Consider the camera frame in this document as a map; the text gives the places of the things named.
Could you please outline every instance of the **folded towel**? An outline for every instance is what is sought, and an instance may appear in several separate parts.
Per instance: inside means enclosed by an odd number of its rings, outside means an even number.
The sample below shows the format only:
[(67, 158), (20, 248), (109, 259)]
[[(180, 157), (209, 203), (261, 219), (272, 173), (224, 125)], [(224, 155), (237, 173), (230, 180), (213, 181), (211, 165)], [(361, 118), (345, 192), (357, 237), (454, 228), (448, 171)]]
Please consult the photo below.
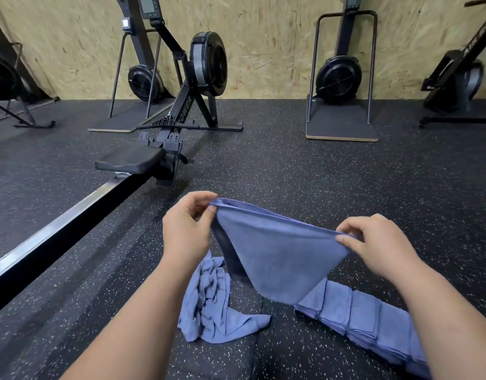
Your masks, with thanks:
[(212, 204), (228, 273), (270, 300), (297, 305), (349, 253), (333, 230), (228, 198)]
[(375, 345), (381, 301), (376, 297), (354, 291), (351, 317), (348, 321), (347, 337), (353, 343), (370, 349)]
[(391, 364), (410, 359), (411, 319), (407, 311), (383, 302), (380, 306), (378, 338), (373, 352)]
[(414, 324), (410, 329), (410, 360), (405, 365), (405, 370), (413, 375), (431, 379), (430, 369), (426, 363), (426, 357)]
[(208, 251), (190, 279), (178, 321), (187, 341), (201, 337), (225, 343), (257, 332), (271, 320), (269, 315), (244, 315), (229, 308), (231, 279), (223, 263), (223, 257), (211, 257)]
[(321, 282), (318, 283), (315, 288), (313, 288), (310, 293), (299, 302), (299, 304), (294, 306), (294, 309), (304, 313), (312, 319), (316, 319), (324, 304), (324, 294), (326, 293), (327, 283), (328, 279), (324, 277)]
[(343, 336), (351, 317), (351, 306), (352, 289), (334, 281), (328, 281), (319, 320)]

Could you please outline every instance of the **forearm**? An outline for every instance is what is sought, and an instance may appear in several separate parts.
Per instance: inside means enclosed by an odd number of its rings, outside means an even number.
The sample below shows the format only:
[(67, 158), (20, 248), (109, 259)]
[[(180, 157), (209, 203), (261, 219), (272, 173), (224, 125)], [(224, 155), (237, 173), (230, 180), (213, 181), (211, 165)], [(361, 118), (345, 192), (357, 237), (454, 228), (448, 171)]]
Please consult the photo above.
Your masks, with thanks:
[(434, 379), (486, 379), (481, 313), (422, 262), (393, 283), (407, 303)]
[(190, 276), (162, 259), (62, 380), (163, 378)]

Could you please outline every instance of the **hand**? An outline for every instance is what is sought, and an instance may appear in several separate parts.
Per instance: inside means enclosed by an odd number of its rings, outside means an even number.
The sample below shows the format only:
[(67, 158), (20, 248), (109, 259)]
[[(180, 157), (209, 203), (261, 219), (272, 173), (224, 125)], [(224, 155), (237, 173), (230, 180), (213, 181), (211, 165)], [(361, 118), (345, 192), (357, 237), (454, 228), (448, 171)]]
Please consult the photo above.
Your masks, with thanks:
[(382, 215), (349, 217), (336, 231), (359, 239), (336, 236), (336, 241), (357, 253), (373, 273), (393, 284), (396, 284), (400, 275), (423, 263), (407, 236), (395, 223)]
[(210, 226), (217, 211), (217, 207), (208, 205), (216, 197), (216, 193), (208, 191), (190, 192), (162, 219), (163, 258), (189, 274), (208, 252)]

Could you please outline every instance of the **speckled floor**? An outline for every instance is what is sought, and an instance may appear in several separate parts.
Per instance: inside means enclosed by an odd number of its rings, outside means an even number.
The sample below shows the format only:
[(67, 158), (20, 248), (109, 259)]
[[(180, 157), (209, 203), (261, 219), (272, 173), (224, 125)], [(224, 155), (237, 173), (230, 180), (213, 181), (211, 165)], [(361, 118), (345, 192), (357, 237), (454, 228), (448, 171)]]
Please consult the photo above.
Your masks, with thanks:
[[(120, 111), (136, 106), (140, 117), (139, 102), (117, 103)], [(107, 108), (106, 101), (38, 108), (38, 120), (58, 122), (49, 131), (0, 122), (0, 257), (111, 177), (95, 171), (94, 160), (135, 134), (88, 132)], [(382, 213), (486, 315), (485, 126), (419, 131), (420, 102), (377, 101), (378, 143), (330, 142), (304, 138), (304, 101), (226, 100), (219, 115), (221, 123), (245, 121), (245, 130), (186, 133), (195, 164), (182, 166), (175, 189), (145, 184), (0, 312), (0, 379), (58, 378), (157, 265), (162, 216), (197, 189), (327, 228)], [(404, 306), (357, 259), (330, 279)], [(248, 288), (234, 284), (230, 302), (272, 314), (271, 326), (223, 345), (187, 344), (178, 333), (169, 379), (408, 378)]]

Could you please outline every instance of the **wooden wall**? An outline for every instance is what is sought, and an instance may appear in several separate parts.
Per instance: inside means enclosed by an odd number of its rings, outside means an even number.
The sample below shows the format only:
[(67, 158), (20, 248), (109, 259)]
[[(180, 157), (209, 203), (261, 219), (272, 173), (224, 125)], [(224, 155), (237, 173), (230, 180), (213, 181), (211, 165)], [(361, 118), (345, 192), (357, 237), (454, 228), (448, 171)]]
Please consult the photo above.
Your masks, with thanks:
[[(420, 84), (443, 53), (468, 42), (486, 19), (486, 7), (467, 0), (363, 0), (377, 11), (379, 37), (374, 97), (423, 98)], [(315, 22), (338, 12), (342, 0), (160, 0), (167, 26), (188, 51), (192, 36), (212, 30), (224, 40), (229, 80), (224, 98), (305, 98)], [(121, 38), (116, 0), (0, 0), (0, 25), (25, 45), (25, 61), (41, 87), (62, 99), (111, 95)], [(339, 21), (321, 25), (319, 68), (334, 52)], [(364, 71), (366, 96), (371, 19), (358, 18), (351, 42)], [(150, 34), (152, 47), (155, 34)], [(159, 69), (178, 90), (170, 51), (161, 47)], [(481, 55), (486, 65), (486, 50)], [(124, 53), (119, 98), (132, 98), (127, 69), (137, 63), (130, 40)], [(479, 98), (486, 98), (486, 74)]]

